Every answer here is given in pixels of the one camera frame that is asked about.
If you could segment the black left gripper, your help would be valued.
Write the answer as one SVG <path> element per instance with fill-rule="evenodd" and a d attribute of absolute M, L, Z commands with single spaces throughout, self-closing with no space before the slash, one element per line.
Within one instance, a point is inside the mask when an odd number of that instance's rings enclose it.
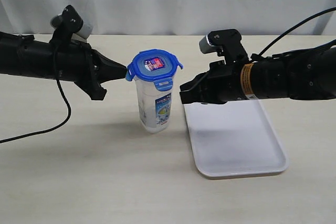
<path fill-rule="evenodd" d="M 58 51 L 56 63 L 61 71 L 59 79 L 73 82 L 94 101 L 102 101 L 106 96 L 107 90 L 102 83 L 124 79 L 127 73 L 125 65 L 78 40 L 71 40 L 67 47 Z"/>

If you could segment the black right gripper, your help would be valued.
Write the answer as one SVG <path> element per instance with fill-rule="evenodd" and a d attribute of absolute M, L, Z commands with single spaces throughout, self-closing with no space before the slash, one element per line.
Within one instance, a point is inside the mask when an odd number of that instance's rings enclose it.
<path fill-rule="evenodd" d="M 225 104 L 229 101 L 247 100 L 240 84 L 242 67 L 240 63 L 226 65 L 223 60 L 210 63 L 207 72 L 180 85 L 181 103 Z"/>

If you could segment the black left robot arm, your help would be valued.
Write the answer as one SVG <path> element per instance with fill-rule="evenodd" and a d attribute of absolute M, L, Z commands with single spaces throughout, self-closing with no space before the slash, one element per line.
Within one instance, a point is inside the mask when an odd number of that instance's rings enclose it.
<path fill-rule="evenodd" d="M 34 35 L 1 33 L 1 73 L 73 82 L 90 99 L 102 101 L 107 93 L 102 83 L 125 78 L 127 68 L 86 42 L 70 40 L 56 48 Z"/>

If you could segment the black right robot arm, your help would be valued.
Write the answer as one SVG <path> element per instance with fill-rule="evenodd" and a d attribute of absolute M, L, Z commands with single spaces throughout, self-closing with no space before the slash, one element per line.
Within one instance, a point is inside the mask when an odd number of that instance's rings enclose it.
<path fill-rule="evenodd" d="M 212 62 L 209 70 L 180 86 L 183 104 L 229 101 L 335 99 L 335 40 L 306 49 L 252 55 L 251 61 Z"/>

